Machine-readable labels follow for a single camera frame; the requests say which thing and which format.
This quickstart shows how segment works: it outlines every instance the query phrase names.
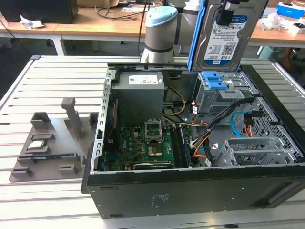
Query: yellow wire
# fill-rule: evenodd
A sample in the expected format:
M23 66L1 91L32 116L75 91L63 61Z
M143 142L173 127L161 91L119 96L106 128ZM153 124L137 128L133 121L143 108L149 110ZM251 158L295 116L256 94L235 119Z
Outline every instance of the yellow wire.
M178 91L176 91L176 89L173 89L172 87L168 87L168 88L172 89L174 92L176 92L180 96L180 98L183 100L183 107L182 107L181 111L178 111L178 112L172 113L172 114L163 114L163 116L175 116L175 115L181 114L185 110L186 101L184 100L182 95Z

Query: cpu chip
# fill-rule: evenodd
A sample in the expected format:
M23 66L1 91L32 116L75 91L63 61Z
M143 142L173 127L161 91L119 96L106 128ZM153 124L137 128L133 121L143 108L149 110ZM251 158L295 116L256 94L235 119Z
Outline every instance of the cpu chip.
M162 144L151 143L147 145L148 156L163 156Z

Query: green circuit board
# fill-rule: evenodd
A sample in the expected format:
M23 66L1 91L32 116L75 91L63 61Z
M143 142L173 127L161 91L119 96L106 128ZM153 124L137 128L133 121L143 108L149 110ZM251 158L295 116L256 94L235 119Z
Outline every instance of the green circuit board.
M149 134L159 135L158 126L148 129ZM184 128L185 140L187 144L193 139L190 128ZM170 128L164 127L163 141L145 141L145 128L123 127L120 129L118 151L106 156L105 164L110 171L127 170L128 164L164 162L172 163L175 168L173 147L170 136Z

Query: power supply label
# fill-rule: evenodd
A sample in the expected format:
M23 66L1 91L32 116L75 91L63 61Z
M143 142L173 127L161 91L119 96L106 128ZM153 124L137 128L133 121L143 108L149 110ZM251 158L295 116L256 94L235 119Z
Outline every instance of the power supply label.
M238 45L239 31L242 30L248 17L245 15L234 15L230 25L218 25L216 21L209 38L205 51L204 62L212 65L223 65L232 59Z
M157 85L157 75L130 75L129 85Z

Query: floor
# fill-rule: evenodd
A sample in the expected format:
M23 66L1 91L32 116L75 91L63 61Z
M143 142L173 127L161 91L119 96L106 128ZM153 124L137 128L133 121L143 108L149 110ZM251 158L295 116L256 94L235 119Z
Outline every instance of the floor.
M56 55L52 43L47 46L46 40L41 39L21 39L21 44L30 52L31 55ZM12 48L0 49L0 98L6 93L11 84L22 71L31 55L14 39L12 39ZM99 50L94 52L91 41L65 41L67 55L95 55L95 56L137 56L137 42L102 41L99 42ZM141 43L140 50L144 49L144 43ZM244 57L258 58L256 56L258 47L248 46ZM179 54L179 47L174 47L176 56L187 56Z

